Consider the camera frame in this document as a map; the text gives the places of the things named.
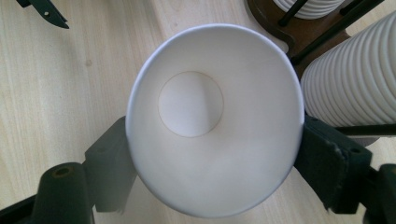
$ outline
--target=wooden surface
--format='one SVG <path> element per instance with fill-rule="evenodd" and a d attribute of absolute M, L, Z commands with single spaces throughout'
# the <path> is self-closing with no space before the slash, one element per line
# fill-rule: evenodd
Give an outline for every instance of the wooden surface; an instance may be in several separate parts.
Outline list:
<path fill-rule="evenodd" d="M 0 1 L 0 209 L 35 194 L 50 167 L 84 160 L 84 151 L 125 115 L 143 62 L 164 40 L 198 24 L 227 22 L 269 36 L 243 0 L 52 1 L 70 30 L 32 8 Z M 386 0 L 348 29 L 351 35 L 396 9 Z M 269 36 L 283 50 L 286 44 Z M 369 148 L 373 166 L 396 162 L 396 139 Z M 238 216 L 188 217 L 155 199 L 139 178 L 127 210 L 95 214 L 96 223 L 361 223 L 324 210 L 292 170 L 265 202 Z"/>

